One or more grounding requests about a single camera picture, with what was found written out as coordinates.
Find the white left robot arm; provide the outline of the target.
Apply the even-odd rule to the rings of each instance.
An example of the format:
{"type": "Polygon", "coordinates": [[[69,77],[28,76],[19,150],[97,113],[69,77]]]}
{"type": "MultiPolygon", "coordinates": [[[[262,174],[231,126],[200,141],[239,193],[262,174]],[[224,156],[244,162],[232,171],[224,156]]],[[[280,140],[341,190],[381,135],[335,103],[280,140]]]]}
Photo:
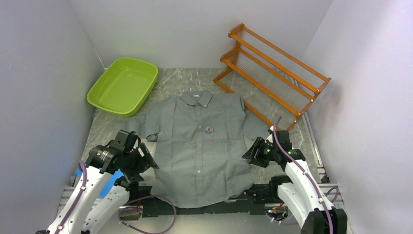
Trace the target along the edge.
{"type": "Polygon", "coordinates": [[[134,132],[119,130],[97,145],[78,165],[81,178],[55,220],[39,234],[94,234],[124,204],[139,200],[141,174],[157,169],[152,155],[134,132]]]}

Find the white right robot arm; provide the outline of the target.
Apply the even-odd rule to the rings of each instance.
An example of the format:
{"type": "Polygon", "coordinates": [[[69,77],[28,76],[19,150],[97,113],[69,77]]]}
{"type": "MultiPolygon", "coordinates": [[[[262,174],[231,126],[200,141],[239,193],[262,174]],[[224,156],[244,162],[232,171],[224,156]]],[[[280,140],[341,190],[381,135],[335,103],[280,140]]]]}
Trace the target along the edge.
{"type": "Polygon", "coordinates": [[[269,130],[269,136],[256,138],[242,158],[262,168],[275,162],[285,173],[244,192],[252,197],[253,203],[278,203],[266,210],[272,222],[288,225],[287,218],[292,215],[302,234],[347,233],[346,212],[327,197],[332,190],[322,191],[302,151],[292,147],[288,131],[269,130]]]}

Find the grey button-up shirt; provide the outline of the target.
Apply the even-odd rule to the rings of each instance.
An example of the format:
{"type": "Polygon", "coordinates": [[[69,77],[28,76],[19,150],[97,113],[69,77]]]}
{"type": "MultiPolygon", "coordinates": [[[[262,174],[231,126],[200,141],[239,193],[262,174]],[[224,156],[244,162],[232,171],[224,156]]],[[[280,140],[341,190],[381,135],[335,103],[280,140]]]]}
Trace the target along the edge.
{"type": "Polygon", "coordinates": [[[154,171],[153,195],[179,208],[199,208],[238,196],[253,185],[251,167],[242,158],[245,138],[268,137],[269,125],[246,109],[240,95],[201,90],[154,103],[115,129],[155,142],[153,158],[159,169],[154,171]],[[214,132],[207,134],[207,126],[214,132]]]}

